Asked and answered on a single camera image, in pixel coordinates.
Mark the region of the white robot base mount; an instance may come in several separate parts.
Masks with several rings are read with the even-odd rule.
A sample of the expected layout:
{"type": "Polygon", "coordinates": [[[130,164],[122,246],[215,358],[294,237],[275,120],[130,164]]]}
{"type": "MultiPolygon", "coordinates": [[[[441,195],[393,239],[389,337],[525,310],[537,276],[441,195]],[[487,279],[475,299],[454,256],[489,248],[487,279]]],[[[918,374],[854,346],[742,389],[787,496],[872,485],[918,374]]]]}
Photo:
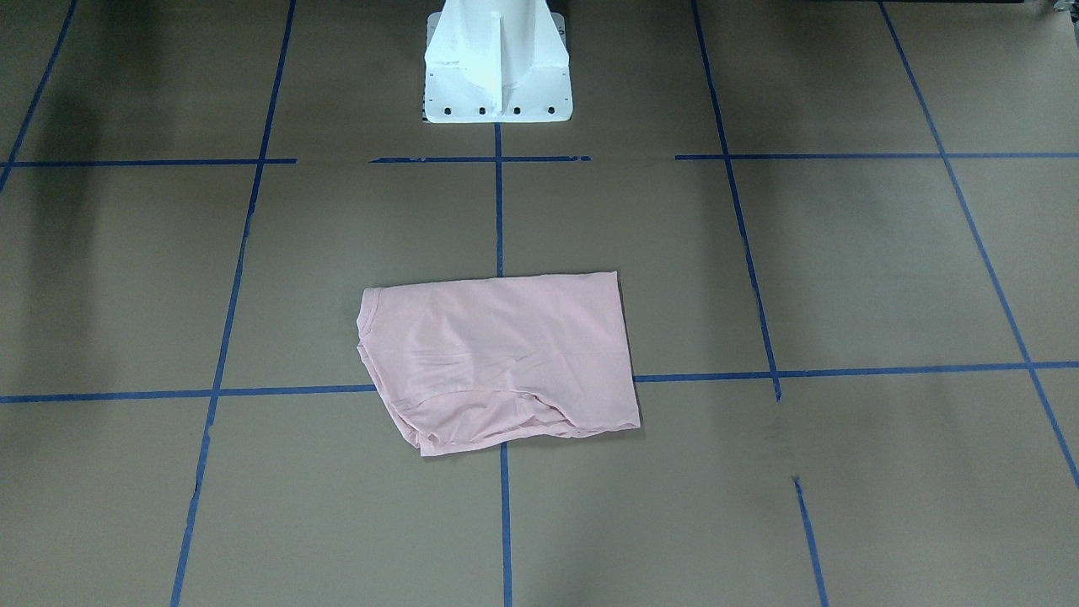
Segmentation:
{"type": "Polygon", "coordinates": [[[566,19],[547,1],[446,1],[427,17],[421,115],[434,124],[574,114],[566,19]]]}

